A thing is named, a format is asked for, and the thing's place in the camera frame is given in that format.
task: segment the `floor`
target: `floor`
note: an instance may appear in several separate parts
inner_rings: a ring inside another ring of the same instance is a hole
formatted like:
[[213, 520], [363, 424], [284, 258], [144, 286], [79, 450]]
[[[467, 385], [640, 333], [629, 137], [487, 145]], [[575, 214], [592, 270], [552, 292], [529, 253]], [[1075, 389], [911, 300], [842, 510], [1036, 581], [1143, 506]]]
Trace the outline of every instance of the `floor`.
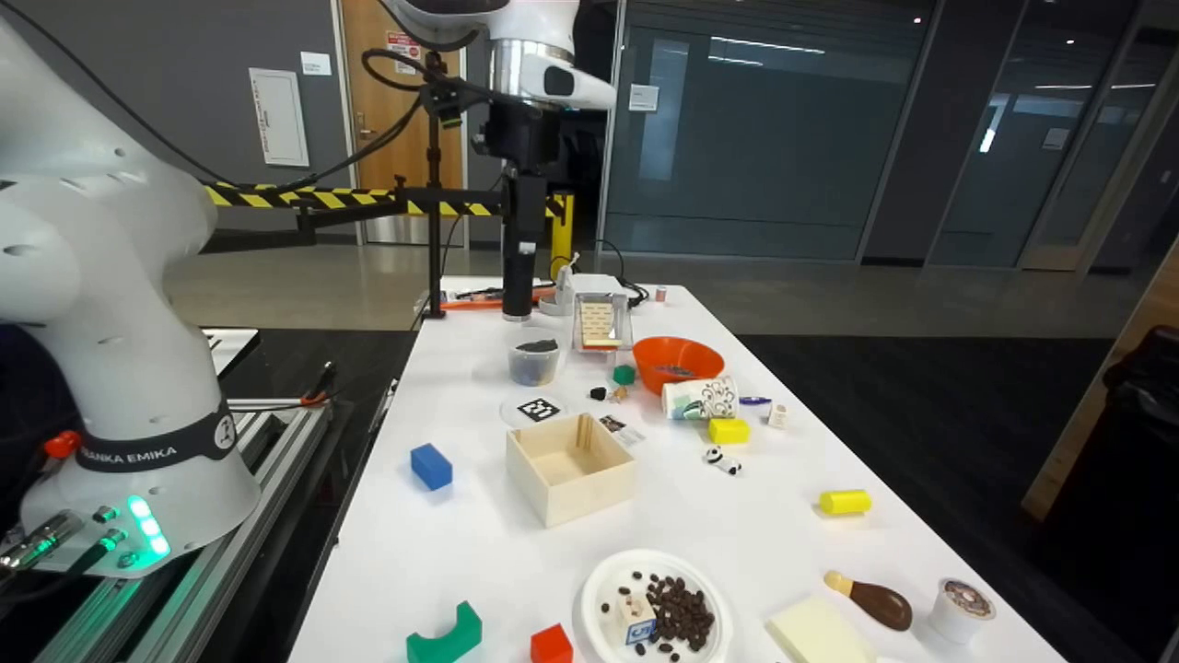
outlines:
[[[618, 258], [581, 262], [618, 274]], [[405, 333], [428, 292], [425, 247], [217, 249], [176, 264], [166, 292], [192, 323]], [[449, 278], [497, 274], [495, 249], [449, 249]], [[987, 334], [1112, 340], [1143, 278], [1011, 270], [766, 264], [627, 258], [640, 283], [685, 283], [737, 334]]]

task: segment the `table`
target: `table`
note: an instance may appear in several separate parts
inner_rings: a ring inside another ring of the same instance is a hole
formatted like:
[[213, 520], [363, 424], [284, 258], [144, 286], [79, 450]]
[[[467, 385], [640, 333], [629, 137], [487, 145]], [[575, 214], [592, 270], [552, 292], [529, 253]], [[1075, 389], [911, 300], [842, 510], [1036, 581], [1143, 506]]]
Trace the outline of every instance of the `table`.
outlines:
[[[467, 602], [484, 645], [467, 658], [529, 658], [532, 634], [562, 624], [579, 658], [579, 594], [589, 570], [623, 549], [659, 549], [699, 567], [734, 614], [728, 658], [788, 658], [766, 634], [782, 609], [821, 597], [877, 645], [882, 658], [1063, 658], [954, 549], [946, 549], [794, 389], [769, 377], [685, 286], [633, 310], [633, 334], [688, 334], [728, 356], [728, 377], [784, 407], [784, 429], [760, 429], [728, 477], [705, 459], [698, 429], [667, 424], [662, 407], [633, 389], [592, 403], [608, 385], [606, 356], [564, 353], [541, 389], [508, 385], [508, 345], [529, 333], [564, 334], [564, 322], [449, 313], [428, 322], [371, 445], [292, 658], [405, 658], [408, 634], [441, 634]], [[569, 410], [611, 412], [640, 442], [629, 506], [545, 531], [504, 470], [511, 407], [545, 396]], [[432, 442], [454, 459], [454, 490], [428, 495], [408, 450]], [[821, 520], [814, 499], [833, 485], [874, 495], [865, 520]], [[995, 606], [995, 624], [971, 647], [892, 634], [821, 586], [825, 570], [897, 586], [917, 624], [939, 577], [967, 577]]]

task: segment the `blue block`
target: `blue block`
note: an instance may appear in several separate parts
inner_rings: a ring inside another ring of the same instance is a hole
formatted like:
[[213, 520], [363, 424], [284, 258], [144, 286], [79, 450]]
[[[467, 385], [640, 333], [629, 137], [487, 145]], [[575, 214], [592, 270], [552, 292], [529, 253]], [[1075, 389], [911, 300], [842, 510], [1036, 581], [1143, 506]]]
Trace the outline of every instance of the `blue block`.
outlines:
[[408, 469], [428, 490], [441, 490], [454, 484], [454, 469], [434, 445], [417, 445], [408, 455]]

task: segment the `small wooden box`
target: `small wooden box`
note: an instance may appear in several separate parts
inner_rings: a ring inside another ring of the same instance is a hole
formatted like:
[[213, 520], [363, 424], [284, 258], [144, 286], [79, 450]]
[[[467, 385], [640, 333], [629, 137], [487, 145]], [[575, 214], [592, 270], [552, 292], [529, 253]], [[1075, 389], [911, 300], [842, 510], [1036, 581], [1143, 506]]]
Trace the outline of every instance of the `small wooden box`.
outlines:
[[581, 412], [511, 430], [508, 478], [545, 528], [562, 528], [629, 501], [633, 458]]

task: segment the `dark floor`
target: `dark floor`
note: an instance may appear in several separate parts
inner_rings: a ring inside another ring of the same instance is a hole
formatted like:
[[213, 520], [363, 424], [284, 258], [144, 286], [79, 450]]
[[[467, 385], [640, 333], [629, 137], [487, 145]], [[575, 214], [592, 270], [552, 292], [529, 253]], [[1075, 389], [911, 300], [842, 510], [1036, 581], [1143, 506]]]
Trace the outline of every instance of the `dark floor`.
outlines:
[[1022, 499], [1100, 373], [1103, 340], [746, 340], [1068, 658], [1135, 663], [1030, 555]]

